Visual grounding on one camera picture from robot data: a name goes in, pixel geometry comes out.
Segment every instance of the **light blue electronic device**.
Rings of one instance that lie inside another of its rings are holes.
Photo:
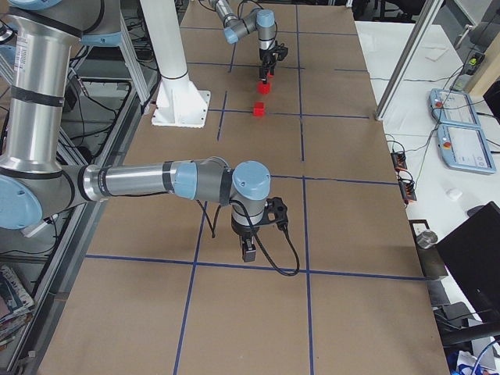
[[[434,89],[430,92],[430,107],[432,116],[439,122],[437,142],[446,165],[476,173],[497,171],[467,93]]]

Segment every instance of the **white table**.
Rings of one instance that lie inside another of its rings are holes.
[[[371,77],[373,92],[379,102],[413,25],[356,22],[356,28]],[[426,57],[434,49],[443,52],[442,56],[435,61]],[[441,26],[433,25],[409,65],[405,81],[402,82],[396,95],[397,101],[393,102],[387,111],[384,118],[386,134],[391,134],[407,150],[424,145],[436,124],[429,110],[429,92],[433,88],[443,88],[447,80],[439,79],[450,77],[460,66],[462,66],[462,61],[445,32]],[[479,102],[483,98],[472,97],[472,99],[473,102]],[[485,102],[477,104],[476,110],[480,113],[491,114]],[[498,122],[494,118],[485,116],[480,116],[480,121],[487,138],[500,143]],[[498,150],[493,145],[490,147],[491,150]],[[425,148],[422,148],[416,152],[408,152],[406,155],[409,171],[415,178],[422,165],[424,152]],[[500,170],[500,158],[494,156],[494,160]],[[447,192],[453,188],[462,192],[462,196],[456,201],[447,196]],[[427,220],[430,228],[439,238],[443,238],[468,218],[466,215],[468,209],[489,201],[495,201],[500,205],[500,172],[482,175],[449,169],[439,154],[434,133],[416,187],[416,197],[417,202],[410,203],[406,209],[408,218]],[[473,307],[452,277],[446,277],[442,283],[451,303],[465,302],[470,311],[473,311]]]

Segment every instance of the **device screen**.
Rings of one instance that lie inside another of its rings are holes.
[[[441,91],[441,102],[444,103],[446,118],[460,123],[472,123],[476,125],[476,120],[470,109],[470,103],[463,94]]]
[[[458,164],[491,167],[478,130],[448,127],[448,132]]]

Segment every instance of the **metal cup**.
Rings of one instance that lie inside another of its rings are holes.
[[[416,244],[419,248],[431,248],[438,242],[438,235],[432,230],[426,229],[416,236]]]

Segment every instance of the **black monitor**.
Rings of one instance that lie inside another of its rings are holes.
[[[491,329],[484,330],[483,336],[498,335],[495,327],[500,323],[500,208],[489,202],[436,246],[481,320],[493,323],[488,324]]]

